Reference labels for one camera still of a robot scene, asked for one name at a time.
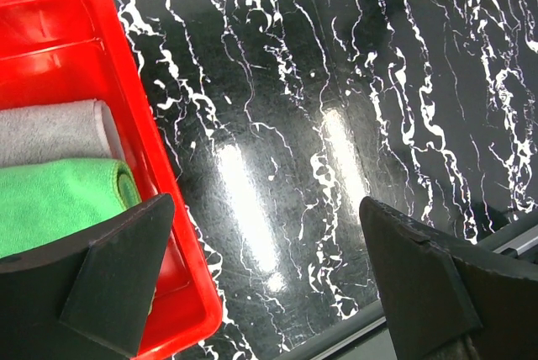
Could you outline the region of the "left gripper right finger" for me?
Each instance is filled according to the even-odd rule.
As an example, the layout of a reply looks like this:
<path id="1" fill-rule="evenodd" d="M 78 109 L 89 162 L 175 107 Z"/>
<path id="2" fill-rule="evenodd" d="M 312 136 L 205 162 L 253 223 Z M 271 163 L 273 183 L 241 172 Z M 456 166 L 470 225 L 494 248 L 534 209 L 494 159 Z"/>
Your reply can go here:
<path id="1" fill-rule="evenodd" d="M 536 358 L 536 212 L 477 244 L 368 197 L 360 219 L 398 358 Z"/>

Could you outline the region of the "green towel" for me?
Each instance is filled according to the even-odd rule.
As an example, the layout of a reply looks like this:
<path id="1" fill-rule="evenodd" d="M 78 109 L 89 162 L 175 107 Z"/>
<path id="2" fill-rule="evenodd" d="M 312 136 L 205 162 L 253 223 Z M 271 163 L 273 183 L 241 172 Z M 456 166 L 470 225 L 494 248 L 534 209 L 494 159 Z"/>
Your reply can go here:
<path id="1" fill-rule="evenodd" d="M 1 170 L 1 257 L 70 236 L 141 202 L 129 166 L 72 158 Z"/>

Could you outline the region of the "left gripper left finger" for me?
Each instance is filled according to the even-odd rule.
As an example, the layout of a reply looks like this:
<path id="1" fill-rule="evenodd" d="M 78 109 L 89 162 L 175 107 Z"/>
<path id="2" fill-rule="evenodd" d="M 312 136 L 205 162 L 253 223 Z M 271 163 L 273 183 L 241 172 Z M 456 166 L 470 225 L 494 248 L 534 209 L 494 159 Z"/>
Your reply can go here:
<path id="1" fill-rule="evenodd" d="M 1 357 L 136 357 L 174 212 L 171 196 L 159 194 L 2 259 Z"/>

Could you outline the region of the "grey towel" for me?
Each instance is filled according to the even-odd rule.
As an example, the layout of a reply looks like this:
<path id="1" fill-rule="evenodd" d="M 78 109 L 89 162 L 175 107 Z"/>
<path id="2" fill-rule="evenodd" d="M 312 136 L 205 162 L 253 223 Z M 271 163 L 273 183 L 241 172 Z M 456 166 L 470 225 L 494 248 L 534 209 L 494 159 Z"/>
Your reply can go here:
<path id="1" fill-rule="evenodd" d="M 2 167 L 66 158 L 125 158 L 112 112 L 104 101 L 88 99 L 1 112 Z"/>

